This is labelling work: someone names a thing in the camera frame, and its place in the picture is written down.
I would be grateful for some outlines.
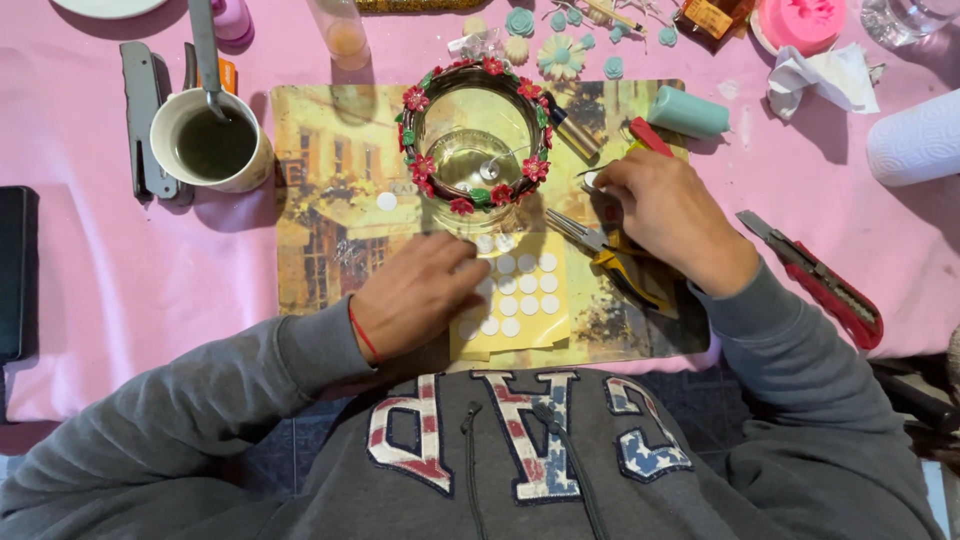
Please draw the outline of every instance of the red string bracelet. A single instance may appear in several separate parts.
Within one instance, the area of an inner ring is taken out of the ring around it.
[[[353,327],[357,329],[357,333],[360,334],[360,339],[363,339],[363,342],[367,344],[370,352],[373,353],[373,361],[375,361],[377,364],[381,363],[383,360],[380,359],[380,355],[376,353],[376,349],[373,347],[373,344],[370,342],[367,335],[363,333],[363,329],[360,328],[360,324],[357,323],[356,318],[353,316],[353,309],[348,306],[347,312],[350,314],[350,323],[353,324]]]

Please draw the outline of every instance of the decorative wreath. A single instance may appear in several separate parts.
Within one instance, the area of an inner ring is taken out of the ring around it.
[[[499,184],[491,190],[476,187],[469,191],[438,182],[433,157],[423,156],[414,148],[414,142],[423,136],[423,118],[430,102],[461,88],[484,88],[496,92],[516,105],[530,129],[530,158],[523,160],[523,176],[511,184]],[[495,207],[519,202],[537,191],[546,182],[550,169],[547,153],[553,148],[553,128],[547,122],[547,101],[540,97],[541,88],[533,81],[518,77],[502,61],[484,57],[481,61],[456,61],[446,68],[434,67],[418,85],[403,92],[403,112],[396,116],[400,152],[406,154],[403,162],[413,172],[413,182],[424,195],[438,196],[450,203],[450,211],[460,215],[474,209],[489,212]]]

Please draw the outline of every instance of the green tea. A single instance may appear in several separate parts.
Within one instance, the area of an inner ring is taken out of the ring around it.
[[[204,109],[177,135],[177,157],[198,178],[217,182],[240,172],[256,150],[257,129],[240,111],[224,109],[229,122]]]

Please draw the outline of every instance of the gray hoodie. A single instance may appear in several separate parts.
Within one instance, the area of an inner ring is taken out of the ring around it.
[[[940,538],[866,362],[766,266],[695,291],[769,416],[727,478],[657,397],[585,368],[426,375],[355,399],[302,493],[214,478],[335,381],[369,373],[341,302],[144,373],[60,426],[0,486],[0,538]]]

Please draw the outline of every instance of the ceramic mug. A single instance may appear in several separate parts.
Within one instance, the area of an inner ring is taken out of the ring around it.
[[[217,97],[220,107],[243,114],[250,122],[251,129],[256,129],[256,149],[240,172],[223,180],[211,181],[188,170],[177,157],[177,137],[183,125],[207,109],[206,91],[203,88],[190,88],[167,99],[163,107],[156,112],[154,124],[150,128],[150,147],[154,150],[160,166],[185,184],[201,185],[228,193],[250,191],[263,184],[274,173],[274,148],[246,103],[229,92],[220,92]]]

